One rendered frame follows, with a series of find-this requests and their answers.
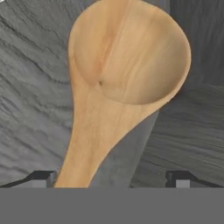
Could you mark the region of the light wooden spoon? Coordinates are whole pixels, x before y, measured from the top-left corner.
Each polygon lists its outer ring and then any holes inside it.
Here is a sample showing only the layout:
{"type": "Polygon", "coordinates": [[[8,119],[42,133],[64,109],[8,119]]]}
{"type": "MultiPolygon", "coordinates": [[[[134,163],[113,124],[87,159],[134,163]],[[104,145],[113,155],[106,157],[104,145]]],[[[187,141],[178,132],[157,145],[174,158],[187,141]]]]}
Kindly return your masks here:
{"type": "Polygon", "coordinates": [[[73,127],[58,188],[87,188],[111,150],[182,88],[189,40],[169,13],[144,0],[97,0],[67,43],[73,127]]]}

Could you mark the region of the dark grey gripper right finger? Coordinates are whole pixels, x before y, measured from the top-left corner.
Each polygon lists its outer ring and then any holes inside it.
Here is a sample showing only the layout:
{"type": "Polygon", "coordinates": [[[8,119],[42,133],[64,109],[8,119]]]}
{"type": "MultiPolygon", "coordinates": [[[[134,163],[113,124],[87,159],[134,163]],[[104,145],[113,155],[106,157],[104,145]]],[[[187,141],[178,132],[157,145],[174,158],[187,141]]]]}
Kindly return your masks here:
{"type": "Polygon", "coordinates": [[[215,183],[199,179],[189,171],[167,171],[165,173],[165,177],[165,186],[170,188],[223,188],[223,185],[217,185],[215,183]]]}

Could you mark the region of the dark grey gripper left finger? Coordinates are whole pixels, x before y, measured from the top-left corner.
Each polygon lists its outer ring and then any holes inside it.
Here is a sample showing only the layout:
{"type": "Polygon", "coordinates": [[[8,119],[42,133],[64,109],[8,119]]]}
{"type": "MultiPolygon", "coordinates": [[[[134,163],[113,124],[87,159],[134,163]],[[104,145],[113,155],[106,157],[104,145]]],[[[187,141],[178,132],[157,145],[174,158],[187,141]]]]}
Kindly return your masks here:
{"type": "Polygon", "coordinates": [[[56,171],[33,171],[25,178],[0,185],[0,188],[52,188],[57,178],[56,171]]]}

